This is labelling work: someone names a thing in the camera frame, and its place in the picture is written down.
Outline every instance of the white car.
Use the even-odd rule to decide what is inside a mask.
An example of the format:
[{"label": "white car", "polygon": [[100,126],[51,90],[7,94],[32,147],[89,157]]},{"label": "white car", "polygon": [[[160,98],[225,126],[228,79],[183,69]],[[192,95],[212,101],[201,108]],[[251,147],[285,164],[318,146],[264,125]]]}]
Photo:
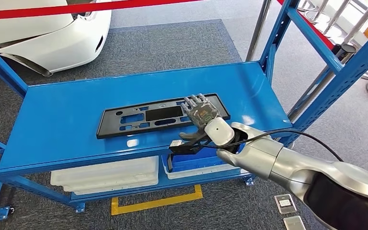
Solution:
[{"label": "white car", "polygon": [[[111,0],[0,0],[0,10]],[[0,55],[50,76],[84,65],[101,52],[111,10],[0,19]]]}]

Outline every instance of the white label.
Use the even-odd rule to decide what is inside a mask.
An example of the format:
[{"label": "white label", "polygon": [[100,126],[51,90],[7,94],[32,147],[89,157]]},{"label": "white label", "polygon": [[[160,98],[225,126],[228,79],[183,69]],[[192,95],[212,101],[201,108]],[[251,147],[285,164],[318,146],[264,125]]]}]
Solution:
[{"label": "white label", "polygon": [[180,146],[183,143],[183,140],[173,140],[170,146]]},{"label": "white label", "polygon": [[281,207],[291,205],[290,200],[280,200],[278,203],[280,204]]}]

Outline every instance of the blue shelf surface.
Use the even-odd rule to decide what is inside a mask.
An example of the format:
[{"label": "blue shelf surface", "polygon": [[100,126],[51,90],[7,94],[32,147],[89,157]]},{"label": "blue shelf surface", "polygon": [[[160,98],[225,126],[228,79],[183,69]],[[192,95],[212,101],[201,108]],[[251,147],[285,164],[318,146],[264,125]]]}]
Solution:
[{"label": "blue shelf surface", "polygon": [[97,139],[101,114],[107,108],[197,93],[217,93],[231,115],[229,123],[265,131],[292,127],[257,62],[37,85],[24,98],[0,161],[0,173],[19,168],[31,173],[41,165],[50,166],[41,172],[89,165],[93,162],[88,158],[110,154],[114,158],[107,162],[167,154],[179,132],[195,132],[196,128]]}]

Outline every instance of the red barrier rope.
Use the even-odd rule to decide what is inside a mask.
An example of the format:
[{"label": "red barrier rope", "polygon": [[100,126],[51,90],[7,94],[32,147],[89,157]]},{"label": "red barrier rope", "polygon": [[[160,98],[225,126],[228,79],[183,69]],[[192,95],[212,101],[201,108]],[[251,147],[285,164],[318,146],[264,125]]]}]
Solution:
[{"label": "red barrier rope", "polygon": [[[284,0],[277,0],[280,4],[283,5]],[[301,17],[304,19],[304,21],[311,27],[311,29],[316,33],[316,35],[325,43],[325,45],[332,50],[334,45],[332,44],[332,42],[325,37],[317,28],[315,28],[315,26],[313,24],[311,24],[304,16],[301,15]]]},{"label": "red barrier rope", "polygon": [[125,0],[100,3],[73,4],[68,6],[51,6],[29,9],[15,9],[0,11],[0,19],[3,18],[24,18],[34,16],[45,16],[64,13],[81,13],[91,11],[104,11],[113,9],[133,8],[140,6],[163,5],[187,1],[199,0]]}]

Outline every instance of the car bumper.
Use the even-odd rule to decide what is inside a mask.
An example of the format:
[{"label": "car bumper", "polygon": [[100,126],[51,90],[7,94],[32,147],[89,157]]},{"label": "car bumper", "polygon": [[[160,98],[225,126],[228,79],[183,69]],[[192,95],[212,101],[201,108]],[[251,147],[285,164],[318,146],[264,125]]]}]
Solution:
[{"label": "car bumper", "polygon": [[[70,69],[93,61],[101,52],[109,30],[111,10],[95,11],[88,17],[78,16],[68,26],[0,49],[11,58],[21,56],[50,73]],[[21,64],[36,70],[13,58]]]}]

